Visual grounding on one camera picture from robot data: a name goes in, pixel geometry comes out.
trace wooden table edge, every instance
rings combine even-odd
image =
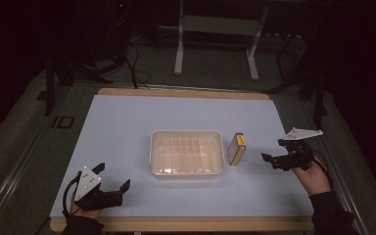
[[[100,217],[105,232],[246,232],[308,231],[310,216],[290,217]],[[63,217],[51,219],[53,231],[66,227]]]
[[[102,88],[99,90],[98,95],[270,100],[270,98],[266,94],[262,94],[262,93],[243,93],[243,92],[232,92],[232,91],[192,91],[192,90],[161,90],[161,89],[148,90],[148,89]]]

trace table leg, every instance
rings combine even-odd
[[[268,13],[268,7],[266,6],[264,7],[260,21],[258,23],[258,28],[256,29],[255,40],[253,42],[253,45],[252,47],[250,47],[250,49],[246,50],[246,56],[247,56],[247,61],[249,62],[250,76],[252,77],[252,80],[259,80],[258,69],[256,67],[256,61],[255,61],[255,52],[256,52],[256,48],[258,47],[259,39],[261,37],[261,31],[263,30],[263,25],[267,17],[267,13]]]
[[[178,28],[178,49],[176,50],[176,61],[175,61],[175,75],[182,74],[182,62],[184,59],[184,1],[179,1],[179,28]]]

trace clear plastic container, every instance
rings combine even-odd
[[[157,178],[210,178],[224,167],[217,131],[155,131],[151,136],[151,168]]]

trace hand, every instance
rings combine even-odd
[[[293,168],[292,172],[296,174],[310,196],[331,191],[328,177],[314,161],[310,163],[308,170],[304,171],[297,167]]]
[[[96,211],[84,211],[78,207],[78,205],[74,202],[74,194],[72,194],[71,197],[71,206],[70,206],[70,214],[76,215],[76,216],[83,216],[88,218],[96,219],[99,217],[102,210],[96,210]]]

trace yellow box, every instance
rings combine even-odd
[[[246,137],[241,132],[237,132],[228,147],[228,162],[230,165],[237,165],[246,151]]]

